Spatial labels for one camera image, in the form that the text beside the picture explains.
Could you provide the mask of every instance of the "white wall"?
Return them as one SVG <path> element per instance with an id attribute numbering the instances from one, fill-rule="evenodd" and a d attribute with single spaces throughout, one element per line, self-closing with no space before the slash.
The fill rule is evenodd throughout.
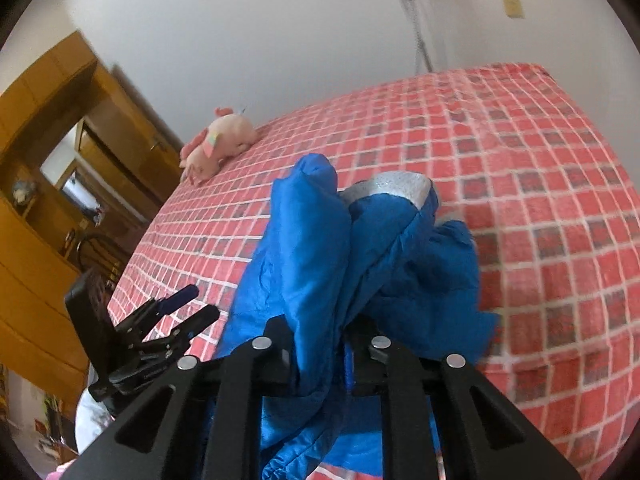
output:
<path id="1" fill-rule="evenodd" d="M 0 93 L 74 30 L 62 0 L 33 0 L 0 50 Z"/>
<path id="2" fill-rule="evenodd" d="M 20 452 L 36 473 L 45 478 L 56 469 L 56 461 L 38 450 L 39 434 L 35 431 L 34 420 L 46 421 L 44 392 L 20 375 L 9 370 L 7 380 L 7 401 L 9 420 L 14 424 L 12 438 Z"/>
<path id="3" fill-rule="evenodd" d="M 522 0 L 524 20 L 502 0 L 419 0 L 437 69 L 536 62 L 604 133 L 640 184 L 640 55 L 606 0 Z"/>
<path id="4" fill-rule="evenodd" d="M 29 381 L 9 370 L 7 381 L 9 420 L 26 433 L 35 431 L 34 420 L 46 421 L 44 392 Z"/>
<path id="5" fill-rule="evenodd" d="M 75 183 L 67 180 L 63 191 L 87 209 L 95 210 L 100 207 L 100 203 L 95 199 L 95 196 L 77 180 Z"/>
<path id="6" fill-rule="evenodd" d="M 419 0 L 438 69 L 538 62 L 603 131 L 640 183 L 640 56 L 605 0 Z M 34 0 L 0 51 L 0 90 L 79 27 L 182 139 L 217 105 L 260 124 L 299 106 L 411 75 L 396 0 Z"/>
<path id="7" fill-rule="evenodd" d="M 54 186 L 76 158 L 75 139 L 76 127 L 74 126 L 53 151 L 49 153 L 47 160 L 40 167 L 40 172 Z"/>
<path id="8" fill-rule="evenodd" d="M 413 71 L 397 0 L 64 1 L 182 140 L 219 105 L 245 105 L 259 124 Z"/>

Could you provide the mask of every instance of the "light switch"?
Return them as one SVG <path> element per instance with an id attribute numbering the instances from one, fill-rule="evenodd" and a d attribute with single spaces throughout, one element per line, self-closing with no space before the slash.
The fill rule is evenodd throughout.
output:
<path id="1" fill-rule="evenodd" d="M 524 11 L 522 10 L 522 2 L 520 0 L 503 0 L 504 12 L 510 18 L 524 18 Z"/>

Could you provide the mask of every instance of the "black mount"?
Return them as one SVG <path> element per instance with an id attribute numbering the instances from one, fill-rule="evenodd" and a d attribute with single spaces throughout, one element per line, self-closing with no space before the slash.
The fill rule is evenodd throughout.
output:
<path id="1" fill-rule="evenodd" d="M 183 294 L 180 301 L 193 295 Z M 123 328 L 128 331 L 130 325 Z M 382 400 L 386 480 L 438 479 L 432 409 L 449 480 L 579 480 L 556 448 L 462 356 L 417 358 L 364 316 L 347 327 L 344 338 L 353 357 L 351 393 Z M 63 480 L 260 478 L 262 398 L 291 395 L 292 350 L 292 333 L 278 316 L 269 320 L 263 336 L 228 357 L 204 363 L 194 356 L 172 359 L 150 384 L 134 383 L 137 397 L 126 397 L 133 399 L 130 405 Z M 138 369 L 135 363 L 137 357 L 120 369 Z"/>
<path id="2" fill-rule="evenodd" d="M 118 415 L 135 395 L 184 355 L 194 337 L 218 320 L 218 309 L 206 305 L 175 326 L 169 336 L 144 341 L 164 316 L 198 295 L 196 285 L 187 285 L 167 298 L 148 300 L 114 326 L 100 275 L 90 270 L 74 283 L 65 296 L 65 305 L 97 376 L 89 393 L 104 402 L 112 415 Z"/>

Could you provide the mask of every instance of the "blue jacket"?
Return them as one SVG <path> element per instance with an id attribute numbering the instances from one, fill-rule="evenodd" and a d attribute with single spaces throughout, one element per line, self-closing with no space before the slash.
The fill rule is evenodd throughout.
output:
<path id="1" fill-rule="evenodd" d="M 437 208 L 431 181 L 415 173 L 382 173 L 338 193 L 322 155 L 273 183 L 270 223 L 216 353 L 280 314 L 294 333 L 297 397 L 264 399 L 263 479 L 304 480 L 320 462 L 382 474 L 380 402 L 351 398 L 336 362 L 357 314 L 421 357 L 476 362 L 486 349 L 496 317 L 477 310 L 473 240 L 461 221 L 436 226 Z"/>

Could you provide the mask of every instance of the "bed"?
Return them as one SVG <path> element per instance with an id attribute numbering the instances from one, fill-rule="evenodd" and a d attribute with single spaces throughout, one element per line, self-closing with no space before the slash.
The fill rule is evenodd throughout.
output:
<path id="1" fill-rule="evenodd" d="M 211 358 L 270 214 L 271 182 L 309 152 L 339 187 L 389 170 L 436 184 L 478 247 L 480 307 L 501 314 L 486 376 L 578 468 L 598 478 L 640 418 L 640 201 L 609 144 L 540 66 L 496 64 L 382 84 L 271 121 L 201 187 L 181 184 L 109 305 L 115 321 L 188 283 L 220 320 L 190 353 Z M 330 466 L 316 479 L 363 480 Z"/>

